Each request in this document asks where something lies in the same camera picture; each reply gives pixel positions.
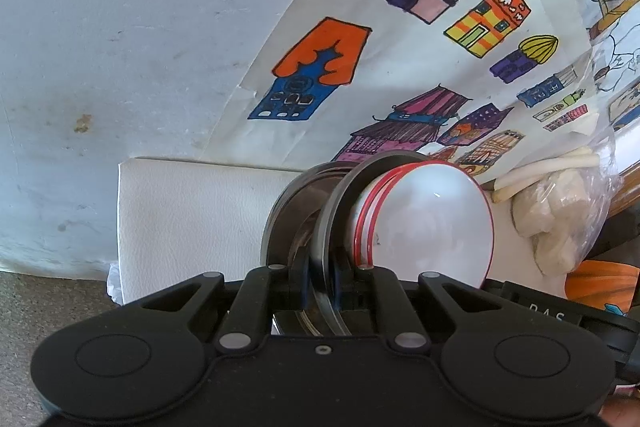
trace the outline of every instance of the white leather surface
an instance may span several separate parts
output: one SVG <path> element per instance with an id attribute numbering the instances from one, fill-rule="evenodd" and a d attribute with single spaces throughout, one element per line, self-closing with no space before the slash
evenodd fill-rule
<path id="1" fill-rule="evenodd" d="M 120 165 L 124 302 L 205 271 L 243 279 L 260 265 L 269 211 L 297 172 L 131 159 Z"/>

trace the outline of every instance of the screw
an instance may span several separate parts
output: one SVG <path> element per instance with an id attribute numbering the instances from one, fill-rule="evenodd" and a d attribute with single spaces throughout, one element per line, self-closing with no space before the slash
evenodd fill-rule
<path id="1" fill-rule="evenodd" d="M 251 337 L 244 333 L 227 333 L 218 340 L 225 349 L 242 349 L 251 344 Z"/>
<path id="2" fill-rule="evenodd" d="M 424 346 L 427 343 L 427 339 L 424 335 L 420 333 L 415 333 L 413 331 L 405 331 L 404 333 L 400 333 L 395 338 L 395 343 L 400 347 L 404 347 L 404 349 L 418 349 L 419 347 Z"/>
<path id="3" fill-rule="evenodd" d="M 316 346 L 316 355 L 329 355 L 332 350 L 331 346 Z"/>

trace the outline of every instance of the yellow and orange striped house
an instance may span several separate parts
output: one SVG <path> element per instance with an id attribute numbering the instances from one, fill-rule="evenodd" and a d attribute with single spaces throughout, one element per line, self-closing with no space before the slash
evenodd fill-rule
<path id="1" fill-rule="evenodd" d="M 444 34 L 482 58 L 519 28 L 530 13 L 524 0 L 483 0 Z"/>

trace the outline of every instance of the red rim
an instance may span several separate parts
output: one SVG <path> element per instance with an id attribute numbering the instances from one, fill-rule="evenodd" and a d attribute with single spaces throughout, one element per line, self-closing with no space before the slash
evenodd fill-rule
<path id="1" fill-rule="evenodd" d="M 373 185 L 373 188 L 371 189 L 370 193 L 367 195 L 367 198 L 364 200 L 364 204 L 360 210 L 360 213 L 358 214 L 358 219 L 356 221 L 356 226 L 354 228 L 354 233 L 353 233 L 353 244 L 351 245 L 351 248 L 352 248 L 351 254 L 353 255 L 353 263 L 354 263 L 354 266 L 356 267 L 360 265 L 360 244 L 362 242 L 362 229 L 364 228 L 364 222 L 367 218 L 367 214 L 369 214 L 369 208 L 371 207 L 373 200 L 376 199 L 376 196 L 380 192 L 381 188 L 389 180 L 393 179 L 396 173 L 398 172 L 398 169 L 402 167 L 404 166 L 401 165 L 399 167 L 395 167 L 394 169 L 391 169 L 390 171 L 385 172 L 382 178 L 380 178 L 378 182 L 375 185 Z"/>
<path id="2" fill-rule="evenodd" d="M 480 186 L 480 184 L 473 179 L 471 176 L 469 176 L 468 172 L 466 172 L 465 170 L 461 169 L 460 167 L 458 167 L 457 165 L 448 163 L 448 162 L 444 162 L 444 161 L 440 161 L 440 160 L 427 160 L 424 162 L 421 162 L 419 164 L 411 164 L 412 166 L 414 166 L 413 169 L 407 169 L 406 172 L 402 172 L 401 175 L 397 176 L 397 178 L 393 179 L 386 187 L 385 190 L 383 191 L 383 193 L 380 195 L 380 199 L 378 200 L 378 203 L 376 204 L 376 206 L 373 209 L 373 213 L 371 214 L 371 221 L 369 222 L 369 232 L 368 232 L 368 236 L 367 236 L 367 260 L 369 264 L 373 264 L 373 231 L 376 227 L 376 221 L 378 220 L 378 214 L 380 213 L 380 208 L 382 207 L 382 204 L 385 202 L 386 197 L 388 196 L 389 192 L 391 192 L 391 189 L 406 175 L 409 174 L 409 172 L 413 171 L 414 169 L 420 167 L 420 166 L 424 166 L 424 165 L 430 165 L 430 164 L 435 164 L 435 165 L 446 165 L 447 167 L 453 167 L 454 169 L 459 170 L 460 172 L 463 172 L 464 175 L 469 178 L 471 181 L 474 182 L 474 184 L 476 185 L 476 187 L 478 188 L 478 190 L 480 191 L 480 193 L 482 194 L 482 199 L 484 200 L 484 204 L 486 205 L 487 211 L 489 212 L 489 220 L 491 222 L 491 256 L 489 256 L 489 264 L 487 265 L 486 271 L 484 272 L 484 277 L 482 277 L 482 281 L 480 283 L 480 285 L 482 285 L 482 282 L 484 282 L 484 280 L 486 279 L 487 275 L 489 274 L 489 270 L 491 268 L 491 263 L 494 260 L 494 250 L 495 250 L 495 225 L 494 225 L 494 214 L 492 214 L 491 212 L 491 206 L 489 205 L 489 201 L 486 199 L 485 195 L 484 195 L 484 190 L 482 190 L 482 187 Z"/>

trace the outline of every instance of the wooden edge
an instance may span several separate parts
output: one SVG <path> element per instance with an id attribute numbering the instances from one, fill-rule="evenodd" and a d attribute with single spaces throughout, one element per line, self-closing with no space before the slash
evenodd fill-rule
<path id="1" fill-rule="evenodd" d="M 611 200 L 607 217 L 615 216 L 640 201 L 640 162 L 631 165 L 620 175 L 623 185 Z"/>

